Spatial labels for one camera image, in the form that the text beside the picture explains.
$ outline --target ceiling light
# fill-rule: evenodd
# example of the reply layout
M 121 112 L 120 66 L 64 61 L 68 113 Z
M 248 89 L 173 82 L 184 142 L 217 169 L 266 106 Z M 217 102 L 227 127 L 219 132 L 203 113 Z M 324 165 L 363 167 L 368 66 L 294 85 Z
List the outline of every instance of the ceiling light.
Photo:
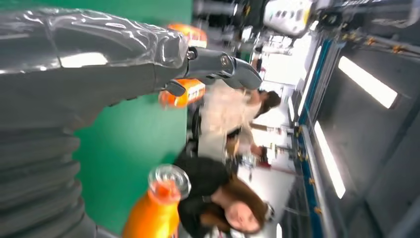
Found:
M 303 95 L 302 95 L 302 99 L 301 99 L 301 103 L 299 104 L 299 107 L 298 107 L 298 115 L 299 116 L 302 113 L 303 106 L 304 106 L 305 100 L 306 100 L 306 96 L 308 95 L 309 86 L 311 85 L 312 78 L 314 76 L 314 71 L 315 71 L 315 68 L 316 68 L 316 64 L 318 62 L 318 58 L 319 58 L 320 54 L 321 54 L 321 46 L 318 47 L 318 50 L 315 53 L 314 62 L 312 63 L 311 70 L 309 71 L 308 81 L 306 82 L 305 89 L 303 91 Z
M 370 73 L 357 66 L 346 57 L 341 57 L 338 68 L 361 86 L 367 93 L 380 102 L 384 107 L 390 108 L 398 93 L 373 77 Z
M 283 237 L 283 231 L 281 229 L 281 225 L 277 224 L 277 229 L 276 229 L 276 238 L 282 238 Z
M 292 97 L 289 97 L 287 103 L 289 104 L 290 120 L 293 121 L 295 119 L 295 110 L 293 109 Z
M 335 193 L 341 199 L 346 192 L 346 188 L 344 187 L 344 183 L 341 179 L 340 172 L 338 171 L 337 164 L 335 163 L 334 157 L 332 156 L 331 150 L 327 144 L 327 140 L 325 139 L 324 132 L 322 132 L 318 121 L 315 123 L 315 135 L 318 139 L 319 147 L 321 148 L 321 152 L 324 157 L 329 176 L 331 177 Z

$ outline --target orange bottle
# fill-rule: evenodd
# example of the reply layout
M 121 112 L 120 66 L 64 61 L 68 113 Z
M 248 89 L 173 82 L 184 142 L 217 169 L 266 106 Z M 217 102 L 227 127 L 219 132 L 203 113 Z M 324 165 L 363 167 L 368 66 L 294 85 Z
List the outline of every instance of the orange bottle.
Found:
M 206 85 L 196 79 L 177 79 L 184 86 L 185 93 L 181 97 L 175 97 L 168 91 L 159 93 L 159 102 L 162 106 L 183 108 L 203 97 Z
M 149 189 L 134 205 L 123 238 L 170 238 L 179 225 L 178 203 L 188 196 L 191 184 L 185 172 L 163 165 L 149 174 Z
M 167 27 L 181 32 L 187 39 L 189 46 L 207 47 L 207 34 L 202 29 L 180 23 L 169 24 Z

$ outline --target long brown hair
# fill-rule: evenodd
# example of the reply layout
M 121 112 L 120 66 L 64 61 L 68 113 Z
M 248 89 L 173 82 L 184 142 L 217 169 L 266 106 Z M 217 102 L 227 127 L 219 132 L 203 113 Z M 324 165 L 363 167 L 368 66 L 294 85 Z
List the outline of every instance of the long brown hair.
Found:
M 223 185 L 222 189 L 233 201 L 242 201 L 247 204 L 260 225 L 260 229 L 252 233 L 239 232 L 255 234 L 263 229 L 268 206 L 248 185 L 241 181 L 235 174 L 232 174 L 229 182 Z M 223 208 L 214 203 L 207 205 L 204 213 L 200 216 L 200 220 L 203 225 L 216 226 L 222 232 L 229 232 L 230 229 L 233 229 L 225 217 Z

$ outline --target metal rail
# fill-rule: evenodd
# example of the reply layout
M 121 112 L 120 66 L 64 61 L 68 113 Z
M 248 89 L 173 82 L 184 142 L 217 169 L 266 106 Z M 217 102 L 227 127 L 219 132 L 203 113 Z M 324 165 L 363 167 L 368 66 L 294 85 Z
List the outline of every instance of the metal rail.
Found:
M 303 125 L 302 126 L 302 137 L 305 144 L 305 150 L 308 155 L 309 164 L 311 167 L 311 175 L 314 179 L 315 183 L 315 191 L 316 191 L 316 199 L 318 205 L 322 211 L 319 215 L 322 220 L 322 229 L 325 238 L 336 238 L 337 233 L 334 227 L 334 223 L 332 221 L 332 216 L 327 206 L 326 198 L 325 198 L 325 190 L 321 180 L 321 174 L 318 169 L 318 165 L 315 159 L 314 149 L 312 147 L 312 142 L 309 134 L 308 128 Z

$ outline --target dark hair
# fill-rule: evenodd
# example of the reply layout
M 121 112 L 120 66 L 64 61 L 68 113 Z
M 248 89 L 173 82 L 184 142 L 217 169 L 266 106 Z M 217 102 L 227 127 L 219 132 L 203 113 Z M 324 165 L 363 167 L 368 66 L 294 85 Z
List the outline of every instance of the dark hair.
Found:
M 267 147 L 265 147 L 265 146 L 261 146 L 260 162 L 263 162 L 263 163 L 268 162 Z
M 266 222 L 265 215 L 268 210 L 267 204 L 235 174 L 230 176 L 229 182 L 222 186 L 223 192 L 233 201 L 244 202 L 251 209 L 260 228 L 253 232 L 239 231 L 244 234 L 256 234 L 261 231 Z M 200 216 L 201 223 L 209 226 L 216 226 L 222 232 L 230 232 L 232 226 L 225 217 L 223 208 L 215 203 L 206 205 L 204 212 Z
M 277 107 L 281 103 L 281 97 L 276 92 L 274 91 L 267 92 L 264 90 L 259 90 L 260 94 L 264 92 L 267 93 L 267 99 L 265 99 L 261 103 L 260 110 L 258 111 L 257 115 L 254 117 L 254 119 L 270 111 L 272 108 Z

